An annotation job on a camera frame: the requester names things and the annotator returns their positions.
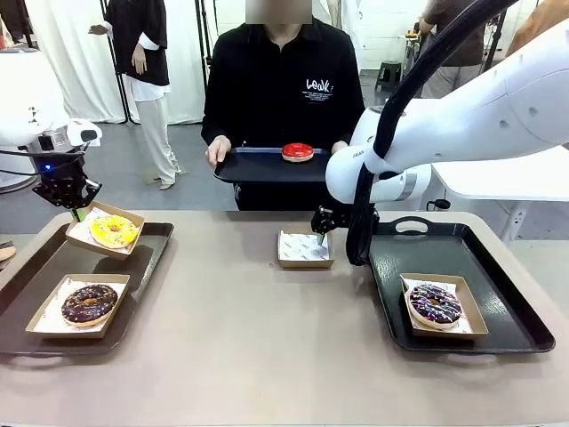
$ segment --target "black serving tray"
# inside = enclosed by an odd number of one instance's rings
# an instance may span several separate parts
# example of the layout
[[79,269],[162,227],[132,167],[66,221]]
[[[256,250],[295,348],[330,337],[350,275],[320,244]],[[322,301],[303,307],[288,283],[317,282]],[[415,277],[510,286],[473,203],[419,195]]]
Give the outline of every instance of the black serving tray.
[[283,159],[282,149],[239,147],[232,149],[215,169],[215,177],[230,184],[246,183],[325,183],[330,153],[315,149],[308,162],[291,163]]
[[[427,231],[397,231],[404,222],[420,222]],[[381,223],[373,236],[370,263],[391,336],[406,350],[504,354],[555,348],[551,332],[467,225],[417,217]],[[402,273],[464,277],[489,334],[475,342],[414,336],[399,277]]]
[[[124,261],[72,246],[65,239],[67,228],[68,224],[60,227],[0,290],[0,354],[49,358],[92,356],[113,350],[126,334],[174,227],[170,223],[145,223]],[[103,338],[54,339],[26,332],[37,309],[69,273],[131,277],[127,294]]]

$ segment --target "black shirt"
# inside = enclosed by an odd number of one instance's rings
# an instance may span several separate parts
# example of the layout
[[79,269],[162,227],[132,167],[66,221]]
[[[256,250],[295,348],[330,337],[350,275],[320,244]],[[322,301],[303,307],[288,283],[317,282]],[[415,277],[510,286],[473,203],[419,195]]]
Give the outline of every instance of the black shirt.
[[349,36],[314,19],[283,51],[262,25],[242,25],[215,46],[202,136],[233,147],[349,142],[365,110]]
[[[111,0],[105,21],[113,26],[113,45],[120,73],[153,85],[170,84],[164,0]],[[132,64],[132,54],[142,33],[160,47],[157,51],[144,51],[148,70],[139,75]]]
[[[437,26],[437,34],[442,33],[453,20],[476,0],[435,0],[425,13],[424,20]],[[451,56],[444,67],[468,67],[480,65],[484,55],[485,26],[480,27]]]

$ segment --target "beige table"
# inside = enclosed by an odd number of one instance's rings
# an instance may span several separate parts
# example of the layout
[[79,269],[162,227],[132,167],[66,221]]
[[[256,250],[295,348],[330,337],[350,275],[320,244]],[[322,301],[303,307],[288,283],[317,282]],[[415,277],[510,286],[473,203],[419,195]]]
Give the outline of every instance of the beige table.
[[[367,268],[335,233],[332,271],[282,271],[282,214],[142,212],[176,230],[123,344],[102,358],[0,359],[0,418],[80,426],[497,425],[569,420],[569,322],[477,217],[557,338],[543,355],[412,354],[391,340]],[[404,213],[385,213],[390,221]],[[0,286],[69,217],[56,217]]]

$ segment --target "chocolate donut with sprinkles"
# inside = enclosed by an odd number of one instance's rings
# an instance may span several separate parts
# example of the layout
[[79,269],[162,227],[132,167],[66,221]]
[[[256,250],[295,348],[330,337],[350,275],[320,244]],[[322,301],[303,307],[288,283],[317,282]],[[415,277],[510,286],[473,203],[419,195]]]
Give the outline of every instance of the chocolate donut with sprinkles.
[[61,315],[72,326],[95,326],[110,316],[117,301],[118,295],[110,286],[85,286],[68,296]]
[[411,313],[422,324],[435,329],[450,329],[462,316],[456,296],[434,285],[419,285],[407,293]]

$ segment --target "shoe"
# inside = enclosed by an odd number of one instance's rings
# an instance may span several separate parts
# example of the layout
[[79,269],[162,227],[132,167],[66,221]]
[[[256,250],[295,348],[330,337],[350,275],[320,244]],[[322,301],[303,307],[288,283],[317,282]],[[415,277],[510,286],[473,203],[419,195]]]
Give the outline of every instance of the shoe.
[[171,189],[173,186],[174,184],[162,184],[158,189],[160,191],[166,191],[167,189]]

